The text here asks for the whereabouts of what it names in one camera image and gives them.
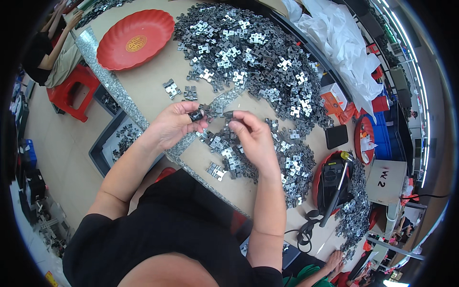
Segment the gold symbol on plate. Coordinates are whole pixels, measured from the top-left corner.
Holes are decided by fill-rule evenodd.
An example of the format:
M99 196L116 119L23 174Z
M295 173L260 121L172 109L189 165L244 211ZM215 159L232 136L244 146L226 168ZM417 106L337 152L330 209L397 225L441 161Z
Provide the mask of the gold symbol on plate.
M126 51L128 52L136 52L143 48L146 44L146 37L144 35L137 35L133 37L129 42L126 44Z

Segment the red bowl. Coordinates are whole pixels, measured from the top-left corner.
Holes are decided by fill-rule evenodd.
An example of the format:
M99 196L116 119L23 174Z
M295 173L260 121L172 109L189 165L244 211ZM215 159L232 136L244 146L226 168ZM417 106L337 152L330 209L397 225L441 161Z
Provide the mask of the red bowl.
M116 71L141 66L166 45L174 25L174 18L163 10L143 10L126 16L102 37L97 62Z

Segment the red bag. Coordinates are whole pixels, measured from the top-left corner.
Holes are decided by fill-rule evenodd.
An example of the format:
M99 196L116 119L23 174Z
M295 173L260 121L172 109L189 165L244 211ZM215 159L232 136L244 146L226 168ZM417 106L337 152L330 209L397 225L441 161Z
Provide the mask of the red bag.
M346 124L350 119L352 119L352 116L355 116L356 118L360 117L360 114L355 108L353 102L348 102L344 111L335 115L340 121L340 124Z

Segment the black phone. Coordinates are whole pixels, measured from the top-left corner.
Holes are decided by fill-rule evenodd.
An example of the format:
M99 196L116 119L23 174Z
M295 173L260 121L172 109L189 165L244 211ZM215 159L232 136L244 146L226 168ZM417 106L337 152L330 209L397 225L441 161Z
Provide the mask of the black phone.
M347 126L345 124L328 128L325 131L325 139L327 140L327 148L329 150L344 145L349 141L347 137Z

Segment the black shirt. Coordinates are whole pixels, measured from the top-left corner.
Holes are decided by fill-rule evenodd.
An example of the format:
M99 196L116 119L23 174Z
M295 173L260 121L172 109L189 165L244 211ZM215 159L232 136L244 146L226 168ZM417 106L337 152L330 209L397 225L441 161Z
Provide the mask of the black shirt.
M64 274L73 287L117 286L143 260L177 252L198 260L221 287L283 286L279 271L252 268L241 254L229 230L231 215L179 170L150 186L128 216L85 216L65 250Z
M48 32L38 32L33 38L29 49L26 52L22 67L26 73L40 86L44 86L51 70L38 68L43 57L51 54L53 46L51 40L48 39Z

